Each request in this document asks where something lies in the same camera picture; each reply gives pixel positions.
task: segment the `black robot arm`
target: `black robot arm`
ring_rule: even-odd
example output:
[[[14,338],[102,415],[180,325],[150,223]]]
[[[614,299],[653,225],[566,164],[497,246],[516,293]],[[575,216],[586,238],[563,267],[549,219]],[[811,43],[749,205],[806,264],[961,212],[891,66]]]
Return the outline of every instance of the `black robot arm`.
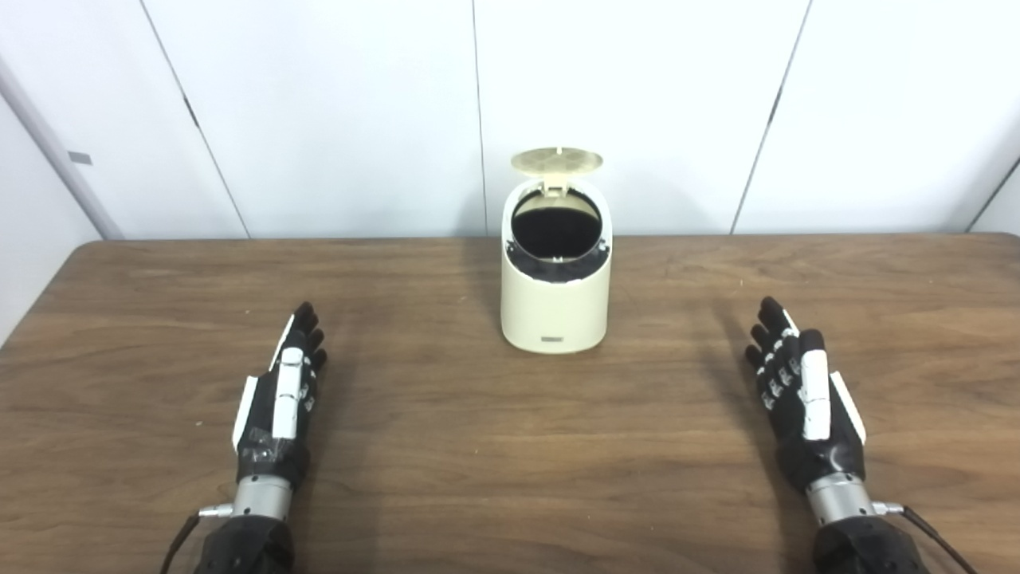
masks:
[[[308,423],[325,364],[322,331],[310,304],[294,312],[268,370],[249,377],[234,425],[238,491],[233,504],[207,507],[190,517],[170,545],[173,554],[203,517],[225,518],[202,546],[196,574],[288,574],[294,543],[287,520],[291,499],[308,473]]]
[[[883,518],[902,514],[931,535],[909,508],[876,503],[864,487],[867,435],[838,371],[829,371],[825,342],[800,331],[789,314],[766,298],[751,330],[747,359],[775,434],[776,462],[806,494],[818,531],[813,560],[820,574],[925,574],[914,540]],[[932,535],[968,573],[975,574],[937,533]]]

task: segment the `white wall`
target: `white wall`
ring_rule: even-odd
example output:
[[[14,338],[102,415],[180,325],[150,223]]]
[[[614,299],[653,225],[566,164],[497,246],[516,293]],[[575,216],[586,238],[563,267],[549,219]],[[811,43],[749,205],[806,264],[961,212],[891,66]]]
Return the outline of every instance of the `white wall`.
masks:
[[[520,151],[591,149],[619,233],[727,232],[806,0],[475,2],[489,228]]]
[[[96,239],[96,228],[0,98],[0,345],[67,255]]]
[[[814,2],[737,232],[964,230],[1020,157],[1020,3]]]
[[[963,229],[1020,156],[1020,3],[813,3],[755,163],[806,7],[0,0],[0,83],[129,238],[496,233],[556,144],[620,233]]]
[[[119,234],[245,236],[140,3],[0,0],[0,59]]]
[[[253,237],[481,234],[470,0],[147,0]]]
[[[971,230],[1004,230],[1020,234],[1020,168],[1013,170]]]

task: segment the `black cable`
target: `black cable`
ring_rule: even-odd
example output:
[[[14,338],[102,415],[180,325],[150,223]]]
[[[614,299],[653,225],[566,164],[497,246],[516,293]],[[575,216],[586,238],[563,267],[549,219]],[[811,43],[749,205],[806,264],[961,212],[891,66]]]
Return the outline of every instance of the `black cable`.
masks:
[[[195,530],[195,527],[198,526],[198,513],[195,513],[189,516],[184,525],[181,526],[181,531],[173,537],[169,550],[166,551],[166,558],[163,559],[163,567],[159,569],[159,574],[166,574],[170,571],[170,563],[173,562],[173,555],[177,554],[177,551],[184,545],[191,531]]]
[[[938,545],[941,546],[944,551],[949,553],[949,555],[953,557],[953,560],[957,561],[957,564],[960,565],[960,568],[963,568],[964,571],[967,572],[967,574],[977,574],[977,570],[974,570],[974,567],[971,566],[970,563],[967,562],[962,556],[960,556],[960,553],[956,552],[956,550],[953,546],[951,546],[950,543],[947,542],[946,539],[938,534],[938,531],[935,530],[934,527],[932,527],[923,518],[921,518],[921,515],[914,512],[914,509],[910,507],[904,507],[903,517],[909,520],[911,523],[913,523],[914,526],[916,526],[918,529],[921,530],[921,532],[924,532],[928,536],[931,536],[932,540],[938,542]]]

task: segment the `panel seam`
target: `panel seam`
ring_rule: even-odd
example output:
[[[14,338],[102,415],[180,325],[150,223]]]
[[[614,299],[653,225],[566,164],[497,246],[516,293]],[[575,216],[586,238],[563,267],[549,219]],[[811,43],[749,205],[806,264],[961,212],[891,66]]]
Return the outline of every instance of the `panel seam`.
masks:
[[[744,184],[744,193],[741,194],[741,201],[736,204],[736,212],[733,213],[733,222],[729,225],[729,234],[733,234],[736,231],[736,222],[741,218],[741,213],[744,211],[744,203],[748,199],[748,192],[751,190],[751,181],[755,177],[755,170],[758,168],[758,160],[761,159],[762,150],[765,149],[765,141],[768,139],[769,129],[772,127],[772,120],[775,118],[775,112],[779,108],[779,100],[782,98],[782,90],[786,86],[786,77],[789,75],[789,68],[794,65],[794,58],[797,56],[797,48],[801,44],[801,36],[804,34],[804,27],[808,22],[808,15],[811,14],[811,5],[814,4],[814,0],[809,0],[808,7],[804,9],[804,17],[801,18],[801,27],[797,30],[797,38],[794,40],[794,47],[789,50],[789,58],[786,60],[786,68],[782,70],[782,79],[779,81],[779,89],[776,90],[775,99],[772,101],[772,107],[769,109],[768,120],[765,122],[765,128],[762,131],[761,140],[758,142],[758,151],[755,152],[755,159],[751,162],[751,170],[748,172],[748,179]]]
[[[478,110],[478,155],[481,167],[481,206],[484,217],[486,237],[489,236],[489,193],[486,189],[486,139],[481,132],[481,76],[478,73],[478,22],[471,0],[471,39],[474,44],[474,98]]]
[[[991,202],[994,201],[996,196],[999,195],[999,192],[1002,191],[1004,187],[1006,187],[1006,182],[1010,180],[1010,177],[1012,177],[1014,173],[1020,173],[1020,170],[1017,169],[1018,166],[1020,166],[1020,157],[1018,157],[1017,160],[1013,162],[1013,166],[1010,167],[1008,171],[1006,171],[1006,176],[1004,176],[1003,180],[999,181],[999,185],[996,186],[994,191],[991,192],[991,195],[988,196],[987,201],[984,202],[984,205],[982,205],[981,208],[977,211],[977,214],[974,215],[974,219],[970,221],[970,224],[967,225],[967,228],[964,230],[964,232],[970,232],[971,229],[974,228],[974,225],[977,224],[977,221],[980,220],[981,215],[984,214],[984,212],[988,209],[988,206],[991,205]]]
[[[195,123],[195,128],[198,129],[199,136],[202,138],[202,144],[205,146],[205,150],[209,154],[209,159],[212,160],[213,167],[216,168],[216,175],[219,176],[219,181],[223,184],[223,191],[226,192],[226,197],[230,198],[231,205],[234,206],[234,212],[238,215],[238,220],[241,222],[241,228],[244,229],[245,237],[251,239],[252,233],[248,230],[248,223],[245,222],[245,217],[241,214],[241,208],[238,207],[238,201],[234,198],[234,193],[231,192],[231,186],[226,184],[226,177],[223,176],[223,170],[219,167],[219,161],[216,161],[216,155],[212,152],[209,140],[205,137],[205,132],[198,122],[198,116],[192,108],[191,101],[188,99],[188,94],[185,92],[184,85],[181,84],[181,77],[177,76],[177,70],[173,67],[173,62],[170,61],[169,54],[166,53],[166,47],[163,45],[163,39],[159,37],[159,32],[156,31],[156,24],[152,21],[152,15],[149,14],[149,8],[145,5],[145,0],[138,0],[138,3],[142,6],[142,11],[145,12],[145,18],[149,21],[149,29],[152,30],[152,35],[156,38],[156,44],[159,45],[159,51],[163,54],[163,59],[166,61],[167,67],[170,68],[170,74],[173,76],[173,83],[177,85],[177,90],[181,92],[181,97],[184,100],[185,107],[188,109],[188,113],[191,115],[191,118]]]

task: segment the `door hinge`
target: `door hinge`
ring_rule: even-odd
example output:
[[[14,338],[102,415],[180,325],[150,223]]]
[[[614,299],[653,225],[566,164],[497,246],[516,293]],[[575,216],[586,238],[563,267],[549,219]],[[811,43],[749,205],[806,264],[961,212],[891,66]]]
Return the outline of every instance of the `door hinge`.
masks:
[[[190,101],[188,101],[188,96],[184,96],[184,98],[185,98],[185,106],[186,106],[186,107],[188,107],[188,113],[190,113],[190,114],[191,114],[191,116],[192,116],[192,121],[194,121],[194,122],[195,122],[195,126],[196,126],[196,127],[198,127],[199,129],[201,129],[201,128],[202,128],[202,126],[198,124],[198,117],[196,117],[196,116],[195,116],[195,110],[194,110],[194,109],[192,109],[192,107],[191,107],[191,102],[190,102]]]
[[[772,111],[768,112],[768,123],[770,125],[772,124],[772,118],[775,117],[775,110],[779,107],[779,99],[781,97],[782,97],[782,87],[779,87],[779,91],[775,93],[775,101],[772,102]]]

